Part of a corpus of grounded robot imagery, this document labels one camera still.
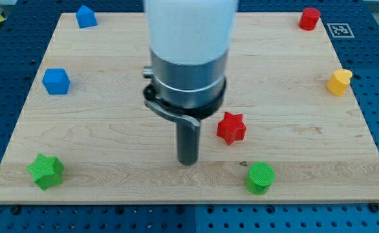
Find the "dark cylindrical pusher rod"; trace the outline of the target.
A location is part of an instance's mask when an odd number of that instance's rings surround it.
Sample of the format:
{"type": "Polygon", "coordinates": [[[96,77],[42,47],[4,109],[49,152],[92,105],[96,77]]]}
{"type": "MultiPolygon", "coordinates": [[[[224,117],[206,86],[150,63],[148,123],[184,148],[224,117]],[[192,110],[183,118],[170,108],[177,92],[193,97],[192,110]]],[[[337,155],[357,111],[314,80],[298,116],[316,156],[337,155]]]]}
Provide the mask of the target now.
{"type": "Polygon", "coordinates": [[[199,129],[177,124],[177,157],[181,164],[191,166],[199,158],[199,129]]]}

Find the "silver tool flange with clamp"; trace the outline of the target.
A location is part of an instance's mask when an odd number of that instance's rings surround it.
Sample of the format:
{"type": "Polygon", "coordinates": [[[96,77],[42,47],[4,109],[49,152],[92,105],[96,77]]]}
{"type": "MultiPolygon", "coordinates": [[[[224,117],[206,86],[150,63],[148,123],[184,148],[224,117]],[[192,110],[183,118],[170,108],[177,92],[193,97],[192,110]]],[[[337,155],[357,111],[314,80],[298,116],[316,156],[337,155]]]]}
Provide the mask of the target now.
{"type": "Polygon", "coordinates": [[[200,121],[220,108],[226,90],[227,52],[207,63],[171,63],[151,52],[143,75],[151,80],[143,90],[144,104],[166,120],[197,131],[200,121]]]}

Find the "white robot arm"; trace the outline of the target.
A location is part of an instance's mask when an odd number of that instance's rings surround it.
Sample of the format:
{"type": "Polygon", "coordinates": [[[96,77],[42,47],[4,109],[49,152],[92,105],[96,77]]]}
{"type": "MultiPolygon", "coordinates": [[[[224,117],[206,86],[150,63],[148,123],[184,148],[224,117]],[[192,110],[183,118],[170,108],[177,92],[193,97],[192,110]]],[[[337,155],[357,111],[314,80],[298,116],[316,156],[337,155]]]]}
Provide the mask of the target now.
{"type": "Polygon", "coordinates": [[[177,158],[199,158],[201,121],[216,112],[226,91],[226,60],[238,0],[144,1],[151,65],[144,103],[176,124],[177,158]]]}

